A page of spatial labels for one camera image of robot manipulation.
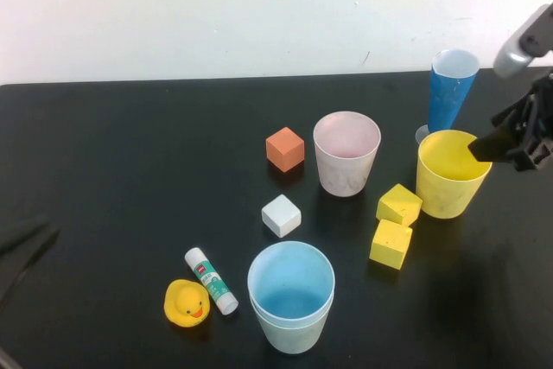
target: yellow cheese-shaped block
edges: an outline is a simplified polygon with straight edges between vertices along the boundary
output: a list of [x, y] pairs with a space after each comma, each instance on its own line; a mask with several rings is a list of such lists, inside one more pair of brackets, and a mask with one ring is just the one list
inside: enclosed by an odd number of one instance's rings
[[369, 258], [396, 270], [401, 270], [412, 233], [413, 230], [407, 226], [382, 219], [374, 233]]
[[418, 218], [423, 200], [397, 184], [378, 201], [377, 219], [409, 226]]

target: blue cone cup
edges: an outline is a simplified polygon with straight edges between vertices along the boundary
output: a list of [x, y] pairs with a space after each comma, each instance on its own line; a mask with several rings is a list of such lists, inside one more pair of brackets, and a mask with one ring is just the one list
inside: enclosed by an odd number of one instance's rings
[[434, 57], [430, 72], [430, 133], [451, 129], [479, 67], [478, 59], [461, 49], [447, 49]]

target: foam block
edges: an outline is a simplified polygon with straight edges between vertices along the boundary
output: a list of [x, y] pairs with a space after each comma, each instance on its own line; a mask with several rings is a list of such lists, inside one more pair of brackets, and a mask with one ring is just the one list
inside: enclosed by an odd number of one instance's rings
[[423, 200], [397, 184], [378, 201], [377, 219], [409, 226], [418, 218]]
[[302, 223], [302, 213], [283, 194], [261, 210], [261, 218], [279, 238], [288, 235]]
[[382, 219], [374, 233], [369, 258], [396, 270], [401, 270], [412, 233], [413, 230], [407, 226]]
[[287, 172], [305, 158], [305, 144], [294, 131], [288, 127], [276, 132], [265, 141], [267, 158], [281, 169]]

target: rubber duck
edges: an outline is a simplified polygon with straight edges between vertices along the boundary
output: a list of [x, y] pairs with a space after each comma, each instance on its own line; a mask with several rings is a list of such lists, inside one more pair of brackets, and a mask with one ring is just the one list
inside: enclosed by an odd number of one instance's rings
[[202, 323], [209, 315], [209, 295], [198, 283], [174, 280], [165, 293], [163, 309], [169, 321], [182, 328]]

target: orange cube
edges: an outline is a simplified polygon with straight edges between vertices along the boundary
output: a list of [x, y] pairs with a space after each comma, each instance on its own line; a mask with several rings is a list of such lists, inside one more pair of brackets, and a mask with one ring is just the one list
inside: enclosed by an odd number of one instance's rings
[[305, 158], [303, 140], [288, 127], [269, 137], [266, 140], [266, 147], [267, 158], [283, 172], [288, 172]]

